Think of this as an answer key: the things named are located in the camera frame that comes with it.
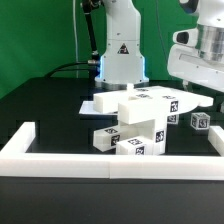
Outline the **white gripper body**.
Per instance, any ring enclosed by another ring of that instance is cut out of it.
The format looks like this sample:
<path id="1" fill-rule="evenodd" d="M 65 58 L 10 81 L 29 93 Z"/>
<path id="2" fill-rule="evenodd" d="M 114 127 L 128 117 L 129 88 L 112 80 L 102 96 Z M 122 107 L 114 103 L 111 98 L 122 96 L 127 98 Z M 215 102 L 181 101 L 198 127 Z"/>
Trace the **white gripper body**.
<path id="1" fill-rule="evenodd" d="M 194 48 L 174 44 L 169 53 L 167 69 L 171 76 L 224 92 L 224 61 L 204 60 Z"/>

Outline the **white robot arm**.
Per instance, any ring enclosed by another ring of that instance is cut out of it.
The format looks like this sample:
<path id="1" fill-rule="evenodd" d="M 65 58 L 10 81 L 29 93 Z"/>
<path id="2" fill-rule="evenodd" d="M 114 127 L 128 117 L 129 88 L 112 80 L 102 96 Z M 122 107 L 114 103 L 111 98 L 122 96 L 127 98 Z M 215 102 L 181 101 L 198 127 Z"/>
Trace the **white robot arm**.
<path id="1" fill-rule="evenodd" d="M 197 17 L 193 29 L 173 34 L 168 73 L 183 80 L 224 92 L 224 0 L 178 0 Z M 103 6 L 107 20 L 106 51 L 97 51 L 91 12 Z M 82 0 L 92 56 L 99 62 L 98 86 L 119 89 L 126 83 L 144 85 L 145 59 L 140 53 L 141 15 L 132 0 Z"/>

